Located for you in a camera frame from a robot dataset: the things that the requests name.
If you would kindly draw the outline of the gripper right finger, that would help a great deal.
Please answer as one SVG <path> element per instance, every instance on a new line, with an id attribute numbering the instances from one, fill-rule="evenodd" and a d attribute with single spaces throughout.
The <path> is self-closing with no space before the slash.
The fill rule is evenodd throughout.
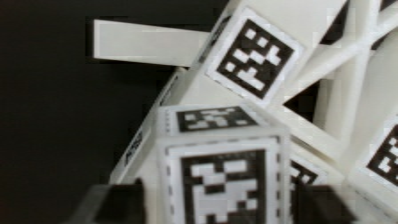
<path id="1" fill-rule="evenodd" d="M 328 185 L 296 183 L 293 190 L 293 224 L 353 224 L 357 216 Z"/>

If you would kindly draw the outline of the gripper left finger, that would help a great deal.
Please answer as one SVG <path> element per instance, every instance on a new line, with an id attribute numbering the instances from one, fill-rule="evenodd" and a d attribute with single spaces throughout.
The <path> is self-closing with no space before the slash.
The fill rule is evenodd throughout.
<path id="1" fill-rule="evenodd" d="M 64 224 L 145 224 L 142 180 L 94 185 Z"/>

